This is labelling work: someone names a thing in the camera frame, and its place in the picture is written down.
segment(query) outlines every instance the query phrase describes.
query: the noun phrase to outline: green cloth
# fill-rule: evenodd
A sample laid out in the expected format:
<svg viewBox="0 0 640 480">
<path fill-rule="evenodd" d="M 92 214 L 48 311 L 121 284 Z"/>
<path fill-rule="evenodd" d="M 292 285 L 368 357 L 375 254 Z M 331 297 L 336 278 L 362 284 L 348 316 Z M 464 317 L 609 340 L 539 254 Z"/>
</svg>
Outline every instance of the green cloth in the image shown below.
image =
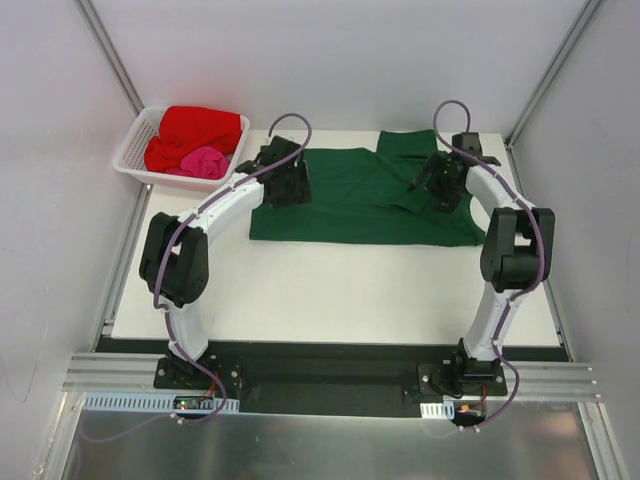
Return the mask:
<svg viewBox="0 0 640 480">
<path fill-rule="evenodd" d="M 408 192 L 436 151 L 432 130 L 382 132 L 377 151 L 307 149 L 311 203 L 253 211 L 249 238 L 373 245 L 479 245 L 484 233 L 471 218 L 470 195 L 450 214 L 432 208 L 424 188 Z"/>
</svg>

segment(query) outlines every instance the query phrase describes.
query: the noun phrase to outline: laundry basket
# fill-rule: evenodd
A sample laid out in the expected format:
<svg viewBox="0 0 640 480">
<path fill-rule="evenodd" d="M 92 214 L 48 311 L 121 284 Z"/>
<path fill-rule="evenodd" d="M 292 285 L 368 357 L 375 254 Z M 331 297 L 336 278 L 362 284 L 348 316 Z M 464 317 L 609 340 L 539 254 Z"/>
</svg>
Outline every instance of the laundry basket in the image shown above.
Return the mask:
<svg viewBox="0 0 640 480">
<path fill-rule="evenodd" d="M 183 177 L 180 175 L 170 175 L 168 173 L 150 172 L 144 164 L 144 152 L 147 149 L 147 145 L 149 144 L 151 137 L 158 134 L 160 120 L 162 120 L 162 117 L 168 108 L 169 107 L 151 106 L 146 107 L 142 112 L 140 112 L 140 115 L 138 115 L 138 118 L 136 118 L 133 125 L 131 125 L 131 128 L 127 132 L 127 135 L 124 137 L 122 144 L 113 158 L 113 168 L 119 172 L 128 173 L 140 180 L 142 183 L 167 185 L 187 190 L 213 192 L 229 179 L 240 160 L 240 154 L 242 153 L 242 148 L 244 147 L 249 133 L 249 119 L 242 115 L 240 116 L 242 123 L 242 135 L 240 136 L 240 141 L 238 142 L 236 151 L 231 158 L 229 170 L 227 170 L 224 178 L 219 180 L 206 180 L 203 178 Z"/>
</svg>

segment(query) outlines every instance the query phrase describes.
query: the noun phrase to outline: white tabletop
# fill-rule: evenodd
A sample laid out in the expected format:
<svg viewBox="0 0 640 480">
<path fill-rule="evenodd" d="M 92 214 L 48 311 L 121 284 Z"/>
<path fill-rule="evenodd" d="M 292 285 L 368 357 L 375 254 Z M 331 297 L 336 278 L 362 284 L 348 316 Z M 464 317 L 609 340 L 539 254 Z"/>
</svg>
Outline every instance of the white tabletop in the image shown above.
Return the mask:
<svg viewBox="0 0 640 480">
<path fill-rule="evenodd" d="M 280 135 L 304 138 L 304 132 Z M 242 155 L 255 158 L 264 131 L 250 132 Z M 365 147 L 378 132 L 317 131 L 311 148 Z M 485 155 L 502 163 L 499 134 L 482 134 Z M 155 186 L 112 332 L 114 338 L 165 339 L 162 315 L 138 276 L 151 217 L 179 214 L 204 194 Z M 474 220 L 489 219 L 474 199 Z M 481 247 L 374 246 L 249 240 L 251 215 L 240 218 L 209 250 L 209 284 L 200 299 L 211 340 L 373 344 L 455 344 L 473 321 L 482 296 Z M 506 345 L 558 346 L 542 288 L 525 300 Z"/>
</svg>

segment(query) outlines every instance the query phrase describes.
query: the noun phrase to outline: gray wall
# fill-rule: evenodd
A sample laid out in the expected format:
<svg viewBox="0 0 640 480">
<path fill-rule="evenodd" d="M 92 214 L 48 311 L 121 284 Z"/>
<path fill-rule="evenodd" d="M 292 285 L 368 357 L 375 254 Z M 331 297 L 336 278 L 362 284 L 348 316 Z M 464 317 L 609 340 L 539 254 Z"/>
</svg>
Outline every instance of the gray wall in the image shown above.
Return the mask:
<svg viewBox="0 0 640 480">
<path fill-rule="evenodd" d="M 640 2 L 609 0 L 515 148 L 557 214 L 551 282 L 577 360 L 599 365 L 640 478 Z"/>
<path fill-rule="evenodd" d="M 512 127 L 583 3 L 95 1 L 147 105 L 211 105 L 252 128 L 295 110 L 315 129 L 411 130 L 455 97 L 490 132 Z M 464 121 L 451 111 L 444 129 Z"/>
<path fill-rule="evenodd" d="M 0 476 L 36 457 L 87 349 L 136 184 L 109 162 L 133 119 L 72 1 L 0 15 Z"/>
</svg>

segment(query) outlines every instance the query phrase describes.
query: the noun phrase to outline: fabric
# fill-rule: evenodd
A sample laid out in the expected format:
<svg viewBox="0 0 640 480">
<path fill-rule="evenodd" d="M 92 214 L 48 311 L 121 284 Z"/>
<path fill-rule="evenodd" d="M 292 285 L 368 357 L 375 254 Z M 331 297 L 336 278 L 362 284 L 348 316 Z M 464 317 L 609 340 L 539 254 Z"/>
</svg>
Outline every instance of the fabric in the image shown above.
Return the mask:
<svg viewBox="0 0 640 480">
<path fill-rule="evenodd" d="M 223 154 L 233 153 L 242 135 L 240 115 L 204 107 L 169 107 L 158 135 L 144 153 L 150 172 L 180 168 L 182 159 L 200 147 L 211 147 Z"/>
<path fill-rule="evenodd" d="M 182 159 L 180 168 L 169 168 L 166 173 L 220 180 L 229 170 L 229 165 L 229 159 L 215 148 L 200 147 Z"/>
<path fill-rule="evenodd" d="M 378 148 L 385 153 L 307 149 L 312 202 L 279 209 L 262 205 L 253 211 L 249 237 L 450 247 L 483 242 L 484 233 L 469 211 L 470 195 L 451 214 L 433 210 L 433 197 L 423 188 L 407 196 L 409 183 L 436 150 L 432 131 L 382 132 Z"/>
</svg>

